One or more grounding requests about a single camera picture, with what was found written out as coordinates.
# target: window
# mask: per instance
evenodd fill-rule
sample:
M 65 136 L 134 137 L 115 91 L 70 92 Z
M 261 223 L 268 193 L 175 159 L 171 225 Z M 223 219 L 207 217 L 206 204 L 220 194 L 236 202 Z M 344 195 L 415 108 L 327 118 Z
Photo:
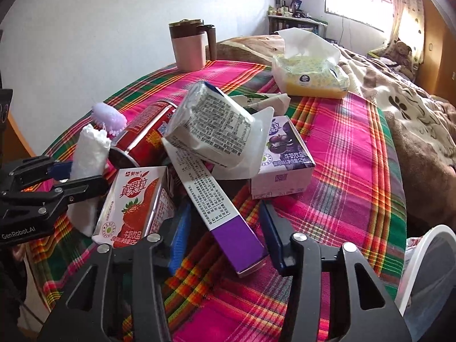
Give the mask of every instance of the window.
M 393 23 L 393 4 L 385 0 L 325 0 L 325 12 L 387 33 Z

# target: bed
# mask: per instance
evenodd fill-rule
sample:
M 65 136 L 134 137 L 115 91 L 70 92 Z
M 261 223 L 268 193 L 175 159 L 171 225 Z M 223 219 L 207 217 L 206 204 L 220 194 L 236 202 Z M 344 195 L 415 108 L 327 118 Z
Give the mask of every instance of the bed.
M 203 70 L 183 74 L 171 65 L 126 86 L 106 100 L 128 121 L 149 104 L 168 99 L 179 104 L 188 86 L 210 81 L 228 95 L 277 93 L 271 68 L 255 63 L 217 60 Z M 275 197 L 277 213 L 322 244 L 339 247 L 350 241 L 360 248 L 395 298 L 405 250 L 405 198 L 394 145 L 384 115 L 356 94 L 341 101 L 293 98 L 286 112 L 316 162 L 305 192 Z M 46 151 L 70 160 L 84 115 Z M 112 180 L 115 170 L 106 170 Z M 50 190 L 48 180 L 34 189 Z M 248 225 L 263 240 L 257 200 L 246 181 L 221 182 Z M 264 267 L 238 278 L 213 235 L 196 214 L 188 255 L 163 287 L 163 300 L 174 341 L 276 341 L 286 313 L 291 286 L 268 259 Z M 97 245 L 62 215 L 49 237 L 29 242 L 27 254 L 37 289 L 49 308 L 66 282 L 87 261 Z M 329 328 L 329 278 L 324 277 L 319 341 Z M 124 341 L 132 340 L 128 307 L 122 325 Z
M 338 47 L 349 91 L 380 108 L 400 163 L 409 222 L 456 229 L 456 109 L 394 73 L 375 58 Z M 270 65 L 284 51 L 277 35 L 231 38 L 217 45 L 222 60 Z

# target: strawberry milk drink carton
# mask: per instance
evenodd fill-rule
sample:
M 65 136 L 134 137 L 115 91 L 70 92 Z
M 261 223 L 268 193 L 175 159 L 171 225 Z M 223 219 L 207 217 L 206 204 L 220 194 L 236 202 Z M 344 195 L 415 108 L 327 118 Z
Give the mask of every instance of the strawberry milk drink carton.
M 92 239 L 114 248 L 136 244 L 174 216 L 172 178 L 165 166 L 119 170 Z

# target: white box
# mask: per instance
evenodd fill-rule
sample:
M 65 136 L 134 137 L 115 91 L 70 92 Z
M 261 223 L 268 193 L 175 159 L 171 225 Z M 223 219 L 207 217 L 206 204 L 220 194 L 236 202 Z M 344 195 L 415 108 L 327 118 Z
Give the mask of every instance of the white box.
M 267 140 L 259 173 L 250 180 L 252 198 L 303 192 L 315 161 L 287 116 L 273 118 Z
M 92 240 L 114 248 L 136 244 L 174 217 L 173 181 L 166 166 L 119 170 L 111 185 Z

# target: purple box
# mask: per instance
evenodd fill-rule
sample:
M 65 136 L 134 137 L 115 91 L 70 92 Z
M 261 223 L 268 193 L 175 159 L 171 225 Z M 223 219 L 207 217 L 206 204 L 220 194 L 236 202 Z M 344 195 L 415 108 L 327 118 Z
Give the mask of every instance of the purple box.
M 163 144 L 190 199 L 238 276 L 264 265 L 267 251 L 206 166 L 165 139 Z

